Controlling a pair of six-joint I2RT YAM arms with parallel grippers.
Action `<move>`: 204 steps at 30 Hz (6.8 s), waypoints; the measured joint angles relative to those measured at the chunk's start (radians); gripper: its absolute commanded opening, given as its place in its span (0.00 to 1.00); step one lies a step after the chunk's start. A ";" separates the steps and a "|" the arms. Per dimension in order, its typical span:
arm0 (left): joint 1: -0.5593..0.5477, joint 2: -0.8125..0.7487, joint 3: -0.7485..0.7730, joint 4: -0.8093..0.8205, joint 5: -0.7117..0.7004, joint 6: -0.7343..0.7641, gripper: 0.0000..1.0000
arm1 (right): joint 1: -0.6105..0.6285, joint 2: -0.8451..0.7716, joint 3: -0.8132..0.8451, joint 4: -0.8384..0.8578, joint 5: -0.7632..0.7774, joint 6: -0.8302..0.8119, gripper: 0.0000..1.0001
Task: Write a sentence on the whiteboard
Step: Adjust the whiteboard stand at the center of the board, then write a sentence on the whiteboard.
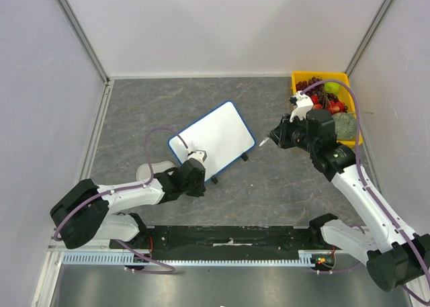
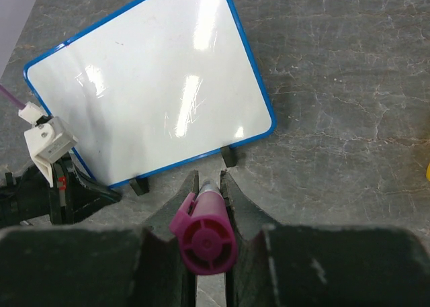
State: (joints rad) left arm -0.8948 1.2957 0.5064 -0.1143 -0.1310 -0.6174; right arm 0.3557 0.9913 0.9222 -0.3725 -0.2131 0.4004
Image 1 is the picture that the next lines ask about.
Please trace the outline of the white marker pen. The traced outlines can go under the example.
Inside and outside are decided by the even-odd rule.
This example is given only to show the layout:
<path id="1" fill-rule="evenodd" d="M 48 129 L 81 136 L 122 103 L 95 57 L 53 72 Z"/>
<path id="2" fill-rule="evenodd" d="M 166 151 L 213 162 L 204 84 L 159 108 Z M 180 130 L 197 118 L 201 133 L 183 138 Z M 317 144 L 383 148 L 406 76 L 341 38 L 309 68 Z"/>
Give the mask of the white marker pen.
<path id="1" fill-rule="evenodd" d="M 262 147 L 270 138 L 269 137 L 265 137 L 259 144 L 259 147 Z"/>

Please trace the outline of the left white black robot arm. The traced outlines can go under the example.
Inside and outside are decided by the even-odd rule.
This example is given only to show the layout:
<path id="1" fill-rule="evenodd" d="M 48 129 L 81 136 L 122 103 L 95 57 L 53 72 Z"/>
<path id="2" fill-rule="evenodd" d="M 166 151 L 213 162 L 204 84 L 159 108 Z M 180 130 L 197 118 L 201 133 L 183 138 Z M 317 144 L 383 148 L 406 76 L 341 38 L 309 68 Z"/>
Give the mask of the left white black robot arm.
<path id="1" fill-rule="evenodd" d="M 206 167 L 204 154 L 192 152 L 176 167 L 165 161 L 148 166 L 149 177 L 120 185 L 96 185 L 92 179 L 78 182 L 50 211 L 56 226 L 54 239 L 77 249 L 92 240 L 121 240 L 133 249 L 145 246 L 147 232 L 142 220 L 125 213 L 139 206 L 177 200 L 185 194 L 201 197 Z"/>

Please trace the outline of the blue framed whiteboard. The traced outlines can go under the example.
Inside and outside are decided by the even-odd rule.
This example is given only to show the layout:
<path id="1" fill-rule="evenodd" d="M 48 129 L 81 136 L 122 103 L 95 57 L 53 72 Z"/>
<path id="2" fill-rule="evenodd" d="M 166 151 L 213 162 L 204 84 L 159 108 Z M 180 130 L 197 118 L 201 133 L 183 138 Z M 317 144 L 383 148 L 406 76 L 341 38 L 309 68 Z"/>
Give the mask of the blue framed whiteboard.
<path id="1" fill-rule="evenodd" d="M 219 105 L 168 141 L 180 163 L 187 160 L 191 151 L 206 152 L 206 181 L 241 158 L 255 144 L 254 136 L 232 101 Z"/>

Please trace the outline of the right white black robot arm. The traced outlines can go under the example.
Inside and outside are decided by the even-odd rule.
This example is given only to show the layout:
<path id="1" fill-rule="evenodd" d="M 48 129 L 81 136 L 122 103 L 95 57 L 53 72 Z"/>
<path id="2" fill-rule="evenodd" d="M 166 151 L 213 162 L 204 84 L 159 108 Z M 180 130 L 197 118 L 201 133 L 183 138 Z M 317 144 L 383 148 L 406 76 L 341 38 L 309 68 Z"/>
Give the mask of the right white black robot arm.
<path id="1" fill-rule="evenodd" d="M 349 201 L 369 230 L 364 234 L 332 214 L 310 222 L 309 244 L 316 249 L 333 245 L 358 260 L 385 292 L 420 276 L 429 276 L 429 235 L 418 235 L 388 205 L 371 183 L 348 146 L 337 142 L 335 121 L 323 109 L 312 109 L 300 120 L 284 115 L 268 138 L 279 148 L 300 148 Z"/>

